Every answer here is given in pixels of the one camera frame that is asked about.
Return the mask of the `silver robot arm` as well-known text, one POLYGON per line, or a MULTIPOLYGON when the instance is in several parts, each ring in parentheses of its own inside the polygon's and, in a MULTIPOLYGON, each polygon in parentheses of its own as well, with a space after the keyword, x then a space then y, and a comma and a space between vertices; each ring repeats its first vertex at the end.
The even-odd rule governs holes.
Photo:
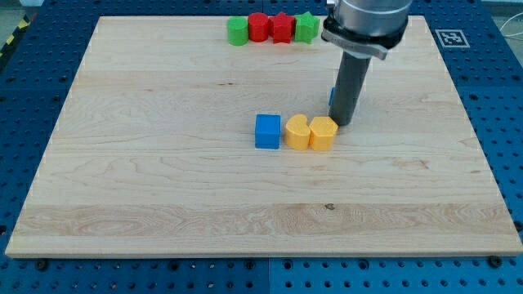
POLYGON ((412 0, 335 0, 321 37, 357 59, 384 60, 400 43, 409 22, 412 0))

